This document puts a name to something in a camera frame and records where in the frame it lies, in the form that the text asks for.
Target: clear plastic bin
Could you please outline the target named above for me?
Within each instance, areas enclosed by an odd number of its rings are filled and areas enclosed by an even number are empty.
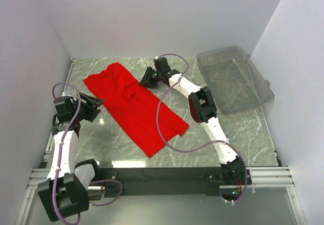
[[[196,59],[222,113],[253,108],[274,99],[269,84],[240,47],[199,53]]]

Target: gray marble tabletop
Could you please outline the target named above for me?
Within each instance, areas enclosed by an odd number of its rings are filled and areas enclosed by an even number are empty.
[[[195,58],[187,58],[189,69],[185,77],[199,86],[206,83],[198,69]],[[146,67],[153,66],[152,58],[91,58],[74,59],[69,82],[84,94],[93,94],[83,80],[91,74],[99,73],[111,63],[124,65],[140,81]],[[185,63],[178,58],[168,58],[172,69],[183,71]],[[75,92],[67,88],[72,95]],[[167,89],[164,84],[151,91],[161,97]],[[192,149],[209,141],[205,131],[194,122],[190,115],[188,100],[178,91],[170,91],[164,103],[182,117],[189,125],[183,137],[176,136],[170,144],[179,149]],[[127,136],[104,106],[93,123],[82,121],[79,143],[76,148],[76,162],[94,158],[100,167],[206,167],[219,166],[218,156],[209,145],[193,153],[179,153],[164,147],[151,158]],[[232,114],[218,111],[220,124],[230,142],[242,154],[248,166],[277,166],[271,136],[261,107],[247,109]]]

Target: red cloth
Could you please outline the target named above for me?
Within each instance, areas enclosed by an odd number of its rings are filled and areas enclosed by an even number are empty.
[[[165,146],[155,121],[159,99],[148,89],[139,86],[124,66],[113,63],[101,73],[90,75],[84,82],[97,98],[105,99],[104,106],[147,157]],[[160,108],[159,121],[167,141],[177,134],[182,136],[189,128],[164,103]]]

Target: white panel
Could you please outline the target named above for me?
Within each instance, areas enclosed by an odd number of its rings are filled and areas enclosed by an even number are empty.
[[[0,15],[0,223],[14,224],[70,60],[37,0],[0,0]]]
[[[252,54],[275,98],[264,110],[308,224],[323,224],[324,0],[281,0]]]
[[[251,53],[280,0],[40,0],[73,57]]]

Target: purple cable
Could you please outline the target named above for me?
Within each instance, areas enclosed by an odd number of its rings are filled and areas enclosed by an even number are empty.
[[[94,203],[91,203],[92,206],[106,206],[106,205],[109,205],[111,204],[112,202],[114,202],[115,200],[117,200],[119,198],[119,196],[122,194],[122,191],[123,191],[123,185],[121,184],[121,182],[119,181],[116,181],[115,179],[104,179],[102,181],[93,181],[91,182],[90,184],[94,185],[94,184],[97,184],[97,183],[102,183],[102,182],[114,182],[114,183],[117,183],[119,184],[120,186],[120,191],[118,193],[118,195],[113,198],[111,201],[107,202],[107,203],[103,203],[103,204],[94,204]]]
[[[66,129],[64,130],[64,133],[63,133],[62,138],[61,138],[61,143],[59,144],[59,156],[58,156],[58,160],[57,160],[57,166],[58,166],[58,168],[61,167],[63,142],[64,142],[64,139],[65,139],[65,136],[66,136],[68,130],[70,129],[71,125],[75,121],[75,119],[77,117],[77,114],[79,113],[80,107],[81,107],[81,97],[80,97],[80,93],[79,93],[79,91],[77,90],[77,88],[73,84],[70,84],[70,83],[67,83],[67,82],[59,82],[59,83],[55,84],[53,86],[53,89],[52,89],[53,97],[56,99],[56,96],[55,96],[54,91],[55,91],[55,88],[58,85],[61,85],[61,84],[68,85],[68,86],[72,87],[76,91],[76,94],[77,94],[77,97],[78,97],[78,103],[77,103],[76,112],[73,115],[72,119],[70,120],[69,124],[67,125]],[[54,206],[55,213],[56,213],[57,217],[61,220],[61,222],[63,222],[65,225],[78,225],[79,222],[80,222],[80,218],[81,218],[80,213],[77,214],[77,221],[76,221],[76,223],[70,223],[70,222],[68,222],[67,220],[64,219],[64,217],[60,213],[59,208],[57,206],[57,202],[56,202],[56,186],[57,186],[57,179],[59,177],[59,173],[60,173],[60,170],[57,169],[55,171],[55,177],[54,177],[54,183],[53,183],[53,190],[52,190],[52,201],[53,201],[53,206]],[[116,180],[113,180],[113,179],[106,179],[106,180],[103,180],[103,181],[95,181],[95,182],[92,182],[91,184],[102,183],[102,182],[115,182],[115,183],[119,184],[120,191],[119,191],[118,195],[112,201],[107,202],[107,203],[104,203],[104,204],[92,204],[93,206],[105,206],[105,205],[109,205],[112,202],[114,202],[115,200],[117,200],[118,197],[122,194],[122,191],[123,191],[122,184],[119,181],[116,181]]]
[[[170,53],[170,54],[163,54],[163,55],[160,55],[160,56],[158,56],[158,57],[164,57],[164,56],[177,56],[177,57],[180,57],[180,58],[181,58],[181,59],[186,63],[186,65],[187,65],[186,69],[181,73],[181,75],[183,76],[183,75],[187,72],[187,70],[188,70],[188,68],[189,68],[189,63],[187,62],[186,59],[184,59],[183,57],[181,57],[181,56],[179,56],[179,55],[177,55],[177,54],[173,54],[173,53]],[[180,153],[192,153],[192,152],[197,151],[197,150],[199,150],[199,149],[201,149],[201,148],[203,148],[203,147],[205,147],[205,146],[207,146],[207,145],[209,145],[209,144],[212,144],[212,143],[224,143],[224,144],[228,145],[228,146],[229,146],[229,147],[230,147],[230,148],[231,148],[231,149],[232,149],[232,150],[233,150],[233,151],[234,151],[234,152],[239,156],[239,158],[241,159],[241,161],[243,162],[243,165],[244,165],[244,171],[245,171],[245,184],[244,184],[244,189],[243,189],[243,191],[242,191],[240,197],[237,198],[235,201],[233,201],[233,203],[239,202],[239,201],[241,200],[241,198],[243,197],[243,195],[245,194],[245,191],[246,191],[246,188],[247,188],[247,184],[248,184],[248,172],[247,172],[247,166],[246,166],[246,164],[245,164],[245,162],[244,162],[244,160],[243,160],[242,155],[241,155],[241,154],[236,150],[235,147],[233,147],[233,146],[232,146],[229,142],[227,142],[227,141],[215,140],[215,141],[207,142],[207,143],[205,143],[205,144],[203,144],[203,145],[201,145],[201,146],[199,146],[199,147],[197,147],[197,148],[191,149],[191,150],[180,150],[180,149],[177,149],[177,148],[171,146],[171,145],[167,142],[167,140],[163,137],[163,135],[162,135],[162,132],[161,132],[161,129],[160,129],[160,125],[159,125],[159,121],[158,121],[158,115],[159,115],[159,112],[160,112],[160,108],[161,108],[162,100],[163,100],[163,98],[167,95],[167,93],[168,93],[171,89],[173,89],[173,87],[176,86],[176,85],[180,82],[180,80],[181,80],[181,78],[179,78],[179,80],[178,80],[174,85],[172,85],[171,87],[169,87],[169,88],[168,88],[168,89],[163,93],[162,97],[160,98],[160,101],[159,101],[158,106],[157,106],[157,111],[156,111],[156,126],[157,126],[157,131],[158,131],[160,137],[162,138],[163,142],[165,143],[165,145],[167,145],[167,146],[168,146],[169,148],[171,148],[172,150],[177,151],[177,152],[180,152]]]
[[[58,169],[55,171],[55,177],[54,177],[54,183],[53,183],[53,190],[52,190],[52,201],[53,201],[53,206],[54,206],[55,213],[56,213],[57,217],[61,220],[61,222],[63,222],[65,225],[77,225],[80,222],[80,218],[81,218],[80,213],[77,214],[77,221],[76,221],[76,223],[70,223],[70,222],[68,222],[67,220],[64,219],[64,217],[60,213],[59,208],[58,208],[57,203],[56,203],[56,185],[57,185],[57,179],[58,179],[59,173],[60,173],[64,138],[65,138],[67,132],[69,131],[71,125],[75,121],[75,119],[77,117],[77,114],[80,111],[80,107],[81,107],[81,97],[80,97],[80,93],[78,92],[78,90],[76,89],[76,87],[74,85],[72,85],[70,83],[67,83],[67,82],[59,82],[59,83],[55,84],[53,86],[53,88],[52,88],[52,94],[53,94],[53,97],[55,99],[56,99],[55,92],[54,92],[55,91],[55,88],[58,85],[61,85],[61,84],[69,85],[70,87],[74,88],[74,90],[76,91],[77,97],[78,97],[78,103],[77,103],[76,112],[73,115],[72,119],[70,120],[69,124],[67,125],[66,129],[64,130],[64,133],[63,133],[62,138],[61,138],[61,143],[59,144],[59,157],[58,157],[58,160],[57,160],[57,167],[58,167]]]

